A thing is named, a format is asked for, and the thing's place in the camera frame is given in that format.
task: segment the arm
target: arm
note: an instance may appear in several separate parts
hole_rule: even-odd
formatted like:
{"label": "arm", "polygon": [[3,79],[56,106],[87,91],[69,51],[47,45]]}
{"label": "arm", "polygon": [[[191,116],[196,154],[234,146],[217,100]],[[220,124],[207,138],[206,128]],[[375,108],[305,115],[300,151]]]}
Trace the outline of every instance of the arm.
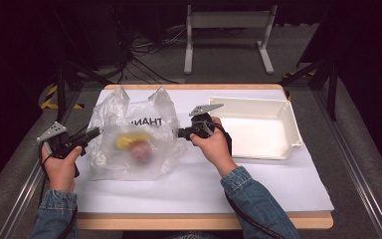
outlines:
{"label": "arm", "polygon": [[[221,123],[217,118],[213,118],[213,122]],[[286,239],[299,237],[286,213],[269,191],[255,181],[244,167],[239,167],[234,162],[220,130],[216,128],[214,134],[208,138],[200,138],[195,134],[190,137],[215,165],[222,176],[221,184],[226,195],[244,214]],[[238,216],[238,220],[244,229],[245,238],[270,238],[241,216]]]}
{"label": "arm", "polygon": [[36,223],[30,238],[59,238],[69,233],[68,238],[78,237],[77,222],[73,216],[77,208],[74,191],[75,162],[82,152],[76,147],[65,159],[49,157],[42,148],[42,163],[49,177],[50,188],[45,193],[37,212]]}

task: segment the yellow object in bag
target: yellow object in bag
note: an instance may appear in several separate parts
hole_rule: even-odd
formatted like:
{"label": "yellow object in bag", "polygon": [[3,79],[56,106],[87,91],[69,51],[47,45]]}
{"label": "yellow object in bag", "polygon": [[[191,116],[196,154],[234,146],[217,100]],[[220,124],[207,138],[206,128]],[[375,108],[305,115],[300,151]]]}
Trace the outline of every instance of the yellow object in bag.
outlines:
{"label": "yellow object in bag", "polygon": [[150,134],[146,132],[130,132],[119,136],[116,140],[116,146],[119,149],[128,149],[132,144],[138,141],[148,141]]}

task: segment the dark background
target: dark background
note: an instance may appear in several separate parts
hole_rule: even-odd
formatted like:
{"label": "dark background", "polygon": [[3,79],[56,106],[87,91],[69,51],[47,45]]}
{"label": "dark background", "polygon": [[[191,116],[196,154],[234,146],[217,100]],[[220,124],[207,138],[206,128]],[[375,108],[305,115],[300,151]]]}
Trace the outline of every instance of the dark background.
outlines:
{"label": "dark background", "polygon": [[[186,12],[185,6],[118,7],[122,25],[114,23],[105,5],[57,8],[56,18],[49,6],[0,1],[0,171],[41,114],[39,95],[55,80],[61,59],[73,60],[90,70],[100,65],[118,66],[127,61],[128,42],[123,41],[125,45],[120,47],[117,43],[128,39],[132,26],[160,41],[166,28],[184,23]],[[318,23],[327,9],[326,5],[280,6],[276,23]],[[356,27],[350,29],[353,36],[345,35],[345,47],[338,48],[339,77],[382,154],[382,4],[371,2],[355,9],[334,10],[360,13]],[[345,18],[339,20],[329,19],[329,27],[315,34],[302,62],[314,62],[329,53],[325,50],[346,24]],[[98,34],[106,37],[94,38]]]}

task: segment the white metal stand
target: white metal stand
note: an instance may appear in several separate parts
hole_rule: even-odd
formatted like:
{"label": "white metal stand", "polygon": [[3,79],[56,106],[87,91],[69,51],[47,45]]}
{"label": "white metal stand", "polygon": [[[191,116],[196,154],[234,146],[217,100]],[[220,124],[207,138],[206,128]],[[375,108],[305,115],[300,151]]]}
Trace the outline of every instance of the white metal stand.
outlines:
{"label": "white metal stand", "polygon": [[270,11],[258,12],[192,12],[188,5],[187,13],[187,49],[185,52],[184,73],[192,73],[192,29],[193,28],[263,28],[265,29],[263,41],[257,45],[262,56],[267,74],[273,74],[274,69],[266,50],[269,36],[275,21],[278,6],[272,6]]}

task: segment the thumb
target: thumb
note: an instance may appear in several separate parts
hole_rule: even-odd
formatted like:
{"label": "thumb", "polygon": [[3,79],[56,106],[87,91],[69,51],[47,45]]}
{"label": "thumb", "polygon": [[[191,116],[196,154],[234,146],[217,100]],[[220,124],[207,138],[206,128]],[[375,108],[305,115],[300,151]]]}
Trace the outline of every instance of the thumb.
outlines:
{"label": "thumb", "polygon": [[194,133],[190,134],[190,139],[197,146],[200,146],[204,140],[203,138],[199,137],[197,134]]}
{"label": "thumb", "polygon": [[70,154],[65,158],[65,160],[71,161],[72,163],[76,162],[80,154],[82,154],[83,148],[81,146],[76,146]]}

